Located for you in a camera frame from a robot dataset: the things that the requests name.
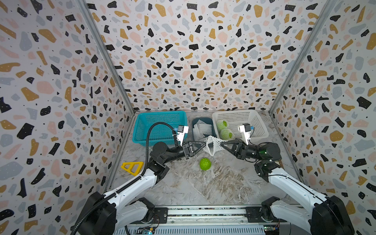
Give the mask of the white foam net sleeve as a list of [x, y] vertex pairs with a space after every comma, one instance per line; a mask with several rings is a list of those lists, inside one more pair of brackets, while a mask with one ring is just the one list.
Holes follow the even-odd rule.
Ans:
[[223, 129], [227, 129], [228, 127], [224, 127], [222, 122], [223, 122], [224, 119], [220, 119], [216, 122], [216, 127], [217, 127], [217, 130], [220, 132], [221, 130]]
[[214, 136], [208, 136], [205, 137], [203, 141], [206, 143], [206, 146], [203, 150], [210, 156], [214, 156], [217, 152], [224, 150], [224, 148], [221, 146], [221, 143], [224, 142], [224, 140], [222, 139], [216, 138]]
[[219, 136], [220, 136], [220, 138], [222, 139], [222, 140], [231, 140], [231, 139], [227, 139], [227, 137], [226, 137], [226, 135], [228, 134], [228, 133], [233, 133], [230, 129], [223, 129], [223, 130], [221, 130], [220, 132], [219, 132]]

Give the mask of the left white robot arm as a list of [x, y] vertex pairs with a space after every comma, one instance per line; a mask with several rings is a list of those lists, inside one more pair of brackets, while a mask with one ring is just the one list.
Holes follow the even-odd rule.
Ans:
[[94, 192], [87, 199], [71, 234], [112, 235], [133, 222], [149, 222], [155, 206], [146, 198], [137, 199], [137, 196], [166, 176], [169, 171], [167, 163], [189, 159], [205, 146], [205, 142], [193, 141], [172, 148], [164, 142], [154, 144], [148, 154], [149, 162], [145, 173], [104, 194]]

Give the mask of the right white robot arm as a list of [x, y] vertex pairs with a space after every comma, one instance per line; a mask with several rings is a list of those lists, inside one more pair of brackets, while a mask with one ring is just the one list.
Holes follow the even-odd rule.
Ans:
[[261, 204], [261, 217], [266, 222], [282, 219], [311, 235], [353, 235], [355, 233], [343, 201], [328, 197], [295, 179], [277, 162], [281, 151], [276, 143], [246, 144], [240, 139], [222, 142], [221, 147], [240, 160], [255, 160], [257, 175], [278, 187], [299, 203], [290, 205], [273, 196]]

